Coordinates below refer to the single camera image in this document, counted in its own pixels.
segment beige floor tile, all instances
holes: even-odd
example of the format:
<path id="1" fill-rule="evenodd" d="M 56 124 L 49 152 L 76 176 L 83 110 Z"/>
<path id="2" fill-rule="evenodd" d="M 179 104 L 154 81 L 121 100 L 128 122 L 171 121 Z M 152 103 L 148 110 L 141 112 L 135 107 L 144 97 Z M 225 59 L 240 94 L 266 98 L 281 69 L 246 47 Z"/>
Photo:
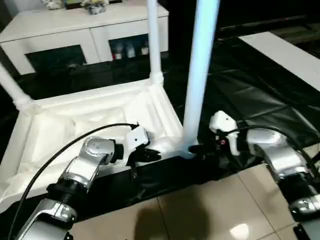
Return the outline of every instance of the beige floor tile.
<path id="1" fill-rule="evenodd" d="M 159 200 L 170 240 L 256 240 L 273 232 L 237 175 Z"/>
<path id="2" fill-rule="evenodd" d="M 276 233 L 278 234 L 280 240 L 298 240 L 294 233 L 294 226 L 295 225 L 291 225 L 280 231 L 277 231 Z"/>
<path id="3" fill-rule="evenodd" d="M 288 203 L 265 165 L 246 169 L 238 175 L 275 230 L 294 223 Z"/>
<path id="4" fill-rule="evenodd" d="M 76 240 L 168 240 L 156 198 L 79 222 Z"/>
<path id="5" fill-rule="evenodd" d="M 313 158 L 315 155 L 317 155 L 317 153 L 320 150 L 320 145 L 315 144 L 312 146 L 308 146 L 306 148 L 304 148 L 303 150 L 305 150 L 305 152 L 311 157 Z"/>
<path id="6" fill-rule="evenodd" d="M 280 240 L 276 233 L 273 233 L 269 236 L 263 237 L 259 240 Z"/>

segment bottle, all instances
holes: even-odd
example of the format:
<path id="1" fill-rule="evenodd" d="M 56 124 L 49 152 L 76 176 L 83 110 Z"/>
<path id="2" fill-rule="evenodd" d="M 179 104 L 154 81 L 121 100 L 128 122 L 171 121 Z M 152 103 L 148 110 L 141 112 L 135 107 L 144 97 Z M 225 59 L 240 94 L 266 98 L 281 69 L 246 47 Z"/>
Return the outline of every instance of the bottle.
<path id="1" fill-rule="evenodd" d="M 128 59 L 134 58 L 136 56 L 136 51 L 132 43 L 130 42 L 126 48 L 126 55 Z"/>
<path id="2" fill-rule="evenodd" d="M 148 55 L 149 54 L 149 44 L 148 44 L 148 41 L 146 41 L 144 43 L 144 45 L 142 46 L 141 48 L 141 54 L 142 55 Z"/>
<path id="3" fill-rule="evenodd" d="M 115 60 L 119 60 L 123 58 L 123 52 L 122 52 L 123 49 L 124 49 L 123 44 L 121 42 L 117 43 L 117 45 L 115 46 L 115 53 L 113 56 Z"/>

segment white vertical pole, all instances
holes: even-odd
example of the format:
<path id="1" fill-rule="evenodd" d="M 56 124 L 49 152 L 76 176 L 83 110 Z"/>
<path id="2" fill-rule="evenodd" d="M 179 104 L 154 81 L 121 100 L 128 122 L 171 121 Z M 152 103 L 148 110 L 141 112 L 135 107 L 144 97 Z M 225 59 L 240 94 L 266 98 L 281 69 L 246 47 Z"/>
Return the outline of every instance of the white vertical pole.
<path id="1" fill-rule="evenodd" d="M 157 0 L 147 0 L 149 26 L 149 56 L 151 68 L 150 79 L 152 80 L 152 83 L 163 84 L 164 76 L 161 71 L 157 5 Z"/>
<path id="2" fill-rule="evenodd" d="M 16 81 L 10 76 L 4 66 L 0 63 L 0 84 L 13 99 L 13 103 L 18 110 L 24 110 L 32 104 L 29 95 L 19 87 Z"/>
<path id="3" fill-rule="evenodd" d="M 183 120 L 182 148 L 197 141 L 220 0 L 197 0 Z"/>

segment white cabinet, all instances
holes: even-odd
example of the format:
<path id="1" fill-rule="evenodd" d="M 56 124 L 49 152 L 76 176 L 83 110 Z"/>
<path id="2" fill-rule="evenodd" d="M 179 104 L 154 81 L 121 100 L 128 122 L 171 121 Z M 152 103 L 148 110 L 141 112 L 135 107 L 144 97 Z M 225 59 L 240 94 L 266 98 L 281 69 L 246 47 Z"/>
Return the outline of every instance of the white cabinet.
<path id="1" fill-rule="evenodd" d="M 87 64 L 99 63 L 99 57 L 89 29 L 28 37 L 2 42 L 0 45 L 21 75 L 35 72 L 26 54 L 75 45 L 81 46 Z"/>
<path id="2" fill-rule="evenodd" d="M 168 50 L 169 12 L 158 4 L 157 15 L 159 45 L 164 52 Z M 146 35 L 147 19 L 147 0 L 111 4 L 95 16 L 82 8 L 21 12 L 0 33 L 0 46 L 22 75 L 36 68 L 27 54 L 70 46 L 81 47 L 87 64 L 112 61 L 112 41 Z"/>

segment white plastic stand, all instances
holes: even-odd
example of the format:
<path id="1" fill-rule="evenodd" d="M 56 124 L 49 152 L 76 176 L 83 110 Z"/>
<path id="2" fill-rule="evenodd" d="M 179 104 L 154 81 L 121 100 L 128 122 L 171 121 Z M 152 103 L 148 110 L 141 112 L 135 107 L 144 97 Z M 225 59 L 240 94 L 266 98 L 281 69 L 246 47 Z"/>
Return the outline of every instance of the white plastic stand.
<path id="1" fill-rule="evenodd" d="M 0 84 L 12 97 L 20 114 L 0 165 L 0 213 L 18 201 L 38 169 L 62 146 L 92 129 L 114 123 L 139 123 L 151 135 L 150 149 L 161 160 L 190 158 L 188 147 L 197 142 L 201 108 L 217 21 L 219 0 L 198 0 L 184 130 L 163 88 L 159 50 L 157 0 L 147 0 L 150 78 L 72 94 L 32 100 L 0 65 Z M 22 114 L 26 106 L 29 114 Z M 108 128 L 95 135 L 121 141 L 130 129 Z M 57 181 L 82 142 L 61 154 L 35 182 L 28 197 L 44 194 Z M 100 169 L 103 175 L 130 167 L 115 162 Z"/>

